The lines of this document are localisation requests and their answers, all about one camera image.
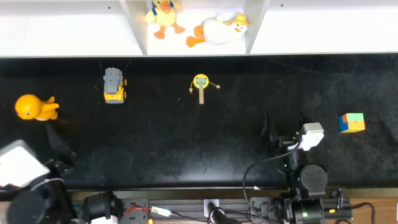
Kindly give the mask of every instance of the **yellow hat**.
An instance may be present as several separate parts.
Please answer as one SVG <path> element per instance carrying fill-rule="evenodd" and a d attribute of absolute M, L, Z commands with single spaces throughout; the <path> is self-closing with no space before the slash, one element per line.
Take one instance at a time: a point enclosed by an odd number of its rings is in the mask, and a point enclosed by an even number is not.
<path fill-rule="evenodd" d="M 246 16 L 244 14 L 239 13 L 234 20 L 231 22 L 237 24 L 237 25 L 242 25 L 242 26 L 248 26 L 249 23 L 246 20 Z"/>

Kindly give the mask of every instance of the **blue cube face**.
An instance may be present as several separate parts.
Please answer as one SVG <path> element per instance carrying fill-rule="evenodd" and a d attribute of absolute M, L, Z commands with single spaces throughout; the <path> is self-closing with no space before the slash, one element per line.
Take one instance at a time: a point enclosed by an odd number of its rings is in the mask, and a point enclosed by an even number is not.
<path fill-rule="evenodd" d="M 344 123 L 344 121 L 343 121 L 343 116 L 341 116 L 341 117 L 338 119 L 338 121 L 340 122 L 340 131 L 341 131 L 341 132 L 347 131 L 347 130 L 348 130 L 348 122 L 347 122 L 347 123 Z"/>

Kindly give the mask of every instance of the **white duck plush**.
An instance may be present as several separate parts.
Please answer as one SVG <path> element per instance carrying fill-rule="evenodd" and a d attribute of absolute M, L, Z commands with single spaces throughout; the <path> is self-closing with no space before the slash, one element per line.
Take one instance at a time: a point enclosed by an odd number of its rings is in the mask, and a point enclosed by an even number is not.
<path fill-rule="evenodd" d="M 213 45 L 226 44 L 241 38 L 248 26 L 244 14 L 238 14 L 231 22 L 224 21 L 223 16 L 219 15 L 216 19 L 207 19 L 203 25 L 195 27 L 195 37 L 188 37 L 187 45 L 194 47 L 203 42 Z"/>

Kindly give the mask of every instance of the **toy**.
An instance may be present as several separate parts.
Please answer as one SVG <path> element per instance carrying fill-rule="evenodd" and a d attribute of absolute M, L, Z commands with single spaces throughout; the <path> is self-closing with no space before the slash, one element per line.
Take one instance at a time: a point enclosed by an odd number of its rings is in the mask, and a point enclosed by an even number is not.
<path fill-rule="evenodd" d="M 54 96 L 44 102 L 35 95 L 23 95 L 17 100 L 15 110 L 22 119 L 36 119 L 39 121 L 56 119 L 58 113 L 55 109 L 60 106 L 54 102 Z"/>
<path fill-rule="evenodd" d="M 195 27 L 196 37 L 188 37 L 187 45 L 194 47 L 203 42 L 213 45 L 226 44 L 241 38 L 247 31 L 248 25 L 244 14 L 238 14 L 231 22 L 225 22 L 223 16 L 220 15 L 216 19 L 208 19 L 203 25 Z"/>
<path fill-rule="evenodd" d="M 189 88 L 189 92 L 192 93 L 192 84 L 199 89 L 199 104 L 205 103 L 205 91 L 204 89 L 210 84 L 214 85 L 217 88 L 220 88 L 220 85 L 215 85 L 214 83 L 209 81 L 209 78 L 204 74 L 196 75 L 191 82 L 191 87 Z"/>
<path fill-rule="evenodd" d="M 127 93 L 124 87 L 127 80 L 123 78 L 122 71 L 117 68 L 107 68 L 104 75 L 104 97 L 106 103 L 124 103 Z"/>
<path fill-rule="evenodd" d="M 174 27 L 176 34 L 181 34 L 185 31 L 184 27 L 180 27 L 177 23 L 177 14 L 175 10 L 181 10 L 182 5 L 177 1 L 170 0 L 155 0 L 152 1 L 152 10 L 145 16 L 145 21 L 150 24 L 156 22 L 160 25 L 160 30 L 154 33 L 155 37 L 158 39 L 164 39 L 165 31 L 167 27 Z"/>
<path fill-rule="evenodd" d="M 365 130 L 365 121 L 362 113 L 347 113 L 339 118 L 342 133 L 355 133 Z"/>

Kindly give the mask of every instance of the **duck beak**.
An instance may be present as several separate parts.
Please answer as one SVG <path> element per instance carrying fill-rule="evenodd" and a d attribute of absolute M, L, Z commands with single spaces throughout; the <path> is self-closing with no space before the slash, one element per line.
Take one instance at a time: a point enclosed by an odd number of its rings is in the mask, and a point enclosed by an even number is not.
<path fill-rule="evenodd" d="M 164 1 L 160 4 L 160 9 L 164 12 L 164 13 L 169 13 L 172 10 L 172 7 L 170 5 L 169 1 Z"/>

